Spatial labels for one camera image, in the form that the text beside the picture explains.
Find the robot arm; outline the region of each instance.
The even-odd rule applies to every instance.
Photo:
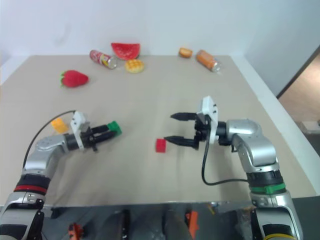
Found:
[[[237,152],[246,172],[252,204],[256,209],[251,215],[254,239],[303,239],[303,232],[290,193],[286,190],[280,173],[280,166],[275,147],[262,134],[261,126],[249,119],[218,121],[217,105],[211,97],[202,100],[198,113],[176,113],[171,116],[180,121],[195,120],[194,139],[181,136],[169,136],[165,139],[171,143],[199,148],[199,142],[213,144],[218,136],[222,146],[232,146]],[[205,163],[208,148],[204,154]]]
[[[71,124],[78,126],[73,129],[74,134],[41,139],[27,158],[21,178],[0,212],[0,240],[42,239],[44,214],[41,209],[59,160],[69,151],[80,147],[96,151],[97,143],[120,133],[119,127],[118,131],[117,128],[110,129],[109,124],[90,128],[80,112],[75,112]]]

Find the yellow block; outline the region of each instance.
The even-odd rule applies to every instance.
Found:
[[[68,131],[68,126],[64,123],[64,121],[58,117],[51,122],[51,126],[56,130],[59,134],[63,134]]]

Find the beige tabletop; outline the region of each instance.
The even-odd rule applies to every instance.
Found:
[[[206,186],[201,179],[204,143],[198,151],[167,144],[155,152],[155,141],[170,135],[194,136],[194,122],[170,118],[177,112],[196,112],[205,96],[212,96],[219,120],[250,118],[259,122],[275,145],[281,173],[293,197],[315,191],[272,120],[228,56],[212,73],[194,59],[146,56],[145,70],[114,70],[88,56],[32,56],[1,86],[0,205],[17,184],[28,144],[38,129],[67,110],[88,115],[91,126],[117,121],[123,134],[91,149],[63,158],[51,181],[46,203],[55,206],[95,206],[164,202],[243,201],[245,182]],[[60,87],[60,74],[78,70],[87,85]],[[48,126],[41,137],[54,134]],[[237,153],[227,146],[209,149],[206,178],[210,182],[245,178]]]

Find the strawberry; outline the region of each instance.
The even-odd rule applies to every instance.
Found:
[[[61,85],[69,88],[75,88],[84,85],[89,81],[87,75],[76,70],[68,70],[61,74]]]

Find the waffle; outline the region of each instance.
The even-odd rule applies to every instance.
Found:
[[[125,66],[125,69],[132,74],[140,73],[145,68],[145,64],[139,59],[127,60],[124,66]]]

